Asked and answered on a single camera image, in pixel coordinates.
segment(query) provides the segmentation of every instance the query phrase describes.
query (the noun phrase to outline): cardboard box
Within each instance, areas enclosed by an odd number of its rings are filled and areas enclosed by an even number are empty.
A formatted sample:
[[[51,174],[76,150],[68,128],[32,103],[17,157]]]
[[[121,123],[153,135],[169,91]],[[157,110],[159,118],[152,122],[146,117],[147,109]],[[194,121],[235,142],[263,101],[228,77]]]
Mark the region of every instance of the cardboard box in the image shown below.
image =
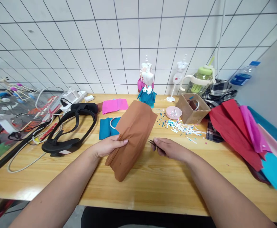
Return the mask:
[[[199,102],[197,111],[194,111],[189,105],[190,100],[197,100]],[[181,93],[176,107],[180,108],[183,112],[181,119],[184,124],[199,124],[211,110],[197,93]]]

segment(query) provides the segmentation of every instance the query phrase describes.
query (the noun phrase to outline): green cup lid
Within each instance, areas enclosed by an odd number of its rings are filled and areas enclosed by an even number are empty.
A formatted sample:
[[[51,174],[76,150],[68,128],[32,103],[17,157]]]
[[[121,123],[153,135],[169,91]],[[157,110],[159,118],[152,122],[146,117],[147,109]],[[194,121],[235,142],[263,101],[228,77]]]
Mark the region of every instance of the green cup lid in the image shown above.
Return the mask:
[[[213,66],[205,65],[205,66],[200,67],[200,68],[198,69],[198,73],[204,74],[204,75],[212,75],[212,70],[211,70],[211,68],[213,68]]]

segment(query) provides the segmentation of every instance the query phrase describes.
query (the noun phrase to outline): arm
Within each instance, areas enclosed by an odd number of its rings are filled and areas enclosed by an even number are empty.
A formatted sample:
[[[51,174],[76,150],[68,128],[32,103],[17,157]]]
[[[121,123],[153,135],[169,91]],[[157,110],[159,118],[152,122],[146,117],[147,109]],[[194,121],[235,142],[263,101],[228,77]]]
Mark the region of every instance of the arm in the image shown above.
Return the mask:
[[[170,139],[154,138],[154,142],[159,147],[159,155],[182,161],[190,169],[217,227],[276,227],[260,209],[200,156]]]
[[[117,139],[118,135],[108,137],[85,150],[25,207],[10,227],[63,227],[100,158],[128,142]]]

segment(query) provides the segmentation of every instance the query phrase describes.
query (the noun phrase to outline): white mannequin stand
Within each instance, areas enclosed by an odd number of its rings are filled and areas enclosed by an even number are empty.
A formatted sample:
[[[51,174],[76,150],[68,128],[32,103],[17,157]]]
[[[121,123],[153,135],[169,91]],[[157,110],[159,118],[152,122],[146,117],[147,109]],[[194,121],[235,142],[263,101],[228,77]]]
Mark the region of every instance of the white mannequin stand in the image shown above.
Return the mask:
[[[171,96],[166,98],[167,101],[170,101],[170,102],[175,101],[175,98],[173,97],[175,87],[176,87],[176,84],[174,84],[174,86],[173,86],[173,90],[172,90]]]
[[[185,62],[186,56],[187,56],[187,54],[185,54],[185,57],[184,57],[182,62],[177,63],[177,72],[174,75],[173,80],[172,80],[173,84],[174,84],[173,89],[172,89],[172,93],[171,93],[171,96],[166,98],[166,100],[169,101],[169,102],[175,102],[175,98],[173,97],[175,87],[176,87],[176,85],[178,85],[180,83],[180,81],[183,77],[182,73],[184,72],[186,67],[189,65],[189,63]]]

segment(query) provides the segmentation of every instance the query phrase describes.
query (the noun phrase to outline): plaid cloth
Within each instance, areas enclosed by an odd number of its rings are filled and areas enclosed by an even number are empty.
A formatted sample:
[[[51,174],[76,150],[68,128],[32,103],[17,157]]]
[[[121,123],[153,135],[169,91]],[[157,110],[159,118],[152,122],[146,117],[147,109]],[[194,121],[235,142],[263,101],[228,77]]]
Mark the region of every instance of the plaid cloth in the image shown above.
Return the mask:
[[[237,90],[233,90],[231,84],[228,81],[216,79],[216,83],[213,83],[209,86],[206,92],[202,95],[202,99],[212,109],[216,106],[219,106],[224,101],[235,98],[236,94]],[[206,139],[216,143],[224,141],[220,133],[212,126],[210,119],[208,122]]]

